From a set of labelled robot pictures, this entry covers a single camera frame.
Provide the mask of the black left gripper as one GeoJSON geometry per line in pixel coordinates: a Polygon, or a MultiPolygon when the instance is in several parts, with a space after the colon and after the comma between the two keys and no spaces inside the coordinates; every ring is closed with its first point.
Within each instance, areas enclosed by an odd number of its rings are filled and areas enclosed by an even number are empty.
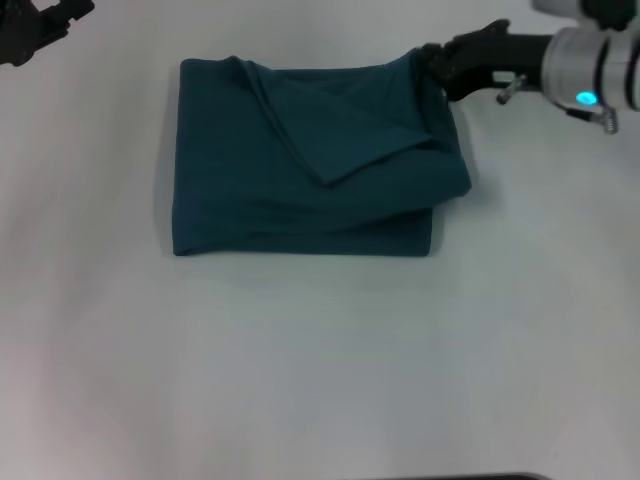
{"type": "Polygon", "coordinates": [[[61,0],[44,10],[29,0],[3,0],[1,64],[24,65],[36,51],[64,38],[71,20],[80,20],[94,8],[92,0],[61,0]]]}

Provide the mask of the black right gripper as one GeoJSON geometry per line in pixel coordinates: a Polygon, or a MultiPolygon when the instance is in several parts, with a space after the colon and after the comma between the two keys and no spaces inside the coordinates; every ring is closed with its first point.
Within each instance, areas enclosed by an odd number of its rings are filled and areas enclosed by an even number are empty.
{"type": "Polygon", "coordinates": [[[454,102],[482,89],[502,89],[508,96],[540,92],[542,63],[552,37],[512,34],[509,26],[508,20],[497,20],[447,43],[423,45],[421,71],[434,76],[454,102]]]}

